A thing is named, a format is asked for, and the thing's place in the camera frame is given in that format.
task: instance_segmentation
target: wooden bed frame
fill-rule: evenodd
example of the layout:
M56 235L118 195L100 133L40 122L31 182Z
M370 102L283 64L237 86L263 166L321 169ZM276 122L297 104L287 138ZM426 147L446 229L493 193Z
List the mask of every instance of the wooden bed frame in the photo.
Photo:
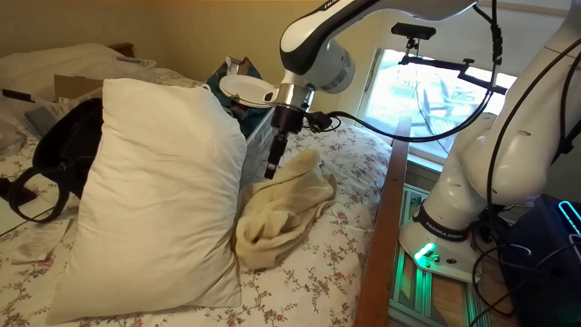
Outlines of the wooden bed frame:
M109 48L123 57L134 57L134 48L129 42L110 44ZM410 120L399 120L397 135L408 133ZM399 238L399 209L406 173L406 151L408 144L392 144L388 175L385 178L381 202L377 207L375 231L368 244L366 266L361 278L354 327L388 325L388 302L394 289L394 260Z

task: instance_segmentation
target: bedspread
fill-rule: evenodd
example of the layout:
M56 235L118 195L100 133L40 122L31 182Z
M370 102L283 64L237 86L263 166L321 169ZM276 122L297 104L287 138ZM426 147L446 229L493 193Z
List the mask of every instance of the bedspread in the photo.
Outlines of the bedspread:
M374 229L390 147L359 127L343 126L334 133L303 131L292 137L283 162L308 147L319 151L321 171L336 177L334 204L279 267L267 271L239 267L243 298L239 307L183 307L65 325L352 325L365 249ZM0 177L14 178L31 164L32 149L31 140L20 157L0 158ZM74 218L74 200L67 213ZM0 238L0 322L9 327L45 325L58 278L74 244L76 226L72 220L47 262L14 266L11 253L27 233L31 226L23 224Z

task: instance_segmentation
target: window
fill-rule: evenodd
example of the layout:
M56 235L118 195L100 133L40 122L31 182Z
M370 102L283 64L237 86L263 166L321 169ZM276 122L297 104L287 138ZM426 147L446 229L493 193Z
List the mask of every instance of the window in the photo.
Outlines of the window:
M457 78L457 71L430 66L399 66L403 53L385 49L370 87L365 120L383 131L395 131L399 117L412 118L412 137L439 135L468 118L484 97L484 89ZM468 69L470 77L490 80L490 71ZM497 75L497 86L510 87L513 77ZM493 95L486 111L499 113L503 95ZM410 160L443 164L455 137L430 144L410 144Z

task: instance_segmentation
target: white pillow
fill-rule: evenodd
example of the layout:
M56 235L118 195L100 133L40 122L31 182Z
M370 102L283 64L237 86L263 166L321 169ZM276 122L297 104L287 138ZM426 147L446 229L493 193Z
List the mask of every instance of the white pillow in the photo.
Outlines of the white pillow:
M105 80L103 120L49 324L237 305L237 122L205 87L138 80Z

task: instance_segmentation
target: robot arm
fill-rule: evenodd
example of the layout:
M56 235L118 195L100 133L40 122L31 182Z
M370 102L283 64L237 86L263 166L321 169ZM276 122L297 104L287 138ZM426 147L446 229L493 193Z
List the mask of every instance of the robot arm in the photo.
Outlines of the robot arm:
M343 91L354 77L348 53L332 38L368 13L403 11L425 20L443 20L474 6L475 0L328 0L306 17L292 22L281 38L285 77L276 98L267 178L272 178L287 146L288 133L299 133L316 89Z
M272 126L277 135L270 147L267 178L276 173L287 135L301 131L314 91L339 93L352 80L354 66L346 51L332 42L339 31L379 9L443 20L474 4L475 0L328 0L290 24L281 38L281 60L287 71L276 98ZM466 229L490 206L486 200L495 206L515 204L544 187L546 171L559 147L561 86L579 53L575 49L581 44L579 17L581 0L572 0L561 29L508 91L501 115L497 118L483 115L457 135L441 178L421 213L399 233L401 247L419 267L472 282L477 256ZM535 84L535 77L541 77L555 58L562 60L557 60L528 95L528 86ZM581 93L570 93L566 107L562 133L581 120ZM493 171L492 184L486 180L488 171Z

